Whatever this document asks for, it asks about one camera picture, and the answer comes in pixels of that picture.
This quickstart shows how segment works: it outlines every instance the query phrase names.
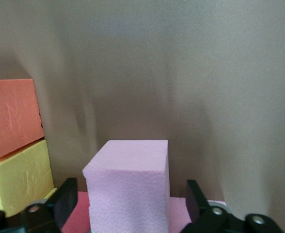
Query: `gray wall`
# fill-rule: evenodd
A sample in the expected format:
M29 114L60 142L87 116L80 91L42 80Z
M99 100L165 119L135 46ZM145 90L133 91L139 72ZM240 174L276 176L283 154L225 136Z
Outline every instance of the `gray wall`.
M172 196L197 179L285 230L285 1L0 1L0 78L27 73L56 185L107 140L168 139Z

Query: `purple foam block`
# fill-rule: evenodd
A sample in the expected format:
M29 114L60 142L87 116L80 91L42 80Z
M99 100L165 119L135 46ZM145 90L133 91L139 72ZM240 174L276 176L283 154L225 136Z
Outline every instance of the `purple foam block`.
M108 141L83 175L92 233L169 232L167 140Z

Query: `silver screw head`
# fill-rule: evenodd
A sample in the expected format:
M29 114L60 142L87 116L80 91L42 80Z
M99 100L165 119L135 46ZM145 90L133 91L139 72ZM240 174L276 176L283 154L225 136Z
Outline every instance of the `silver screw head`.
M213 208L212 212L216 215L222 215L222 210L220 208Z
M35 206L31 207L31 208L28 210L28 212L33 213L33 212L36 212L37 210L39 210L39 206L38 206L38 205L35 205Z
M261 224L261 225L265 223L264 219L261 218L260 216L253 216L253 221L254 221L255 223Z

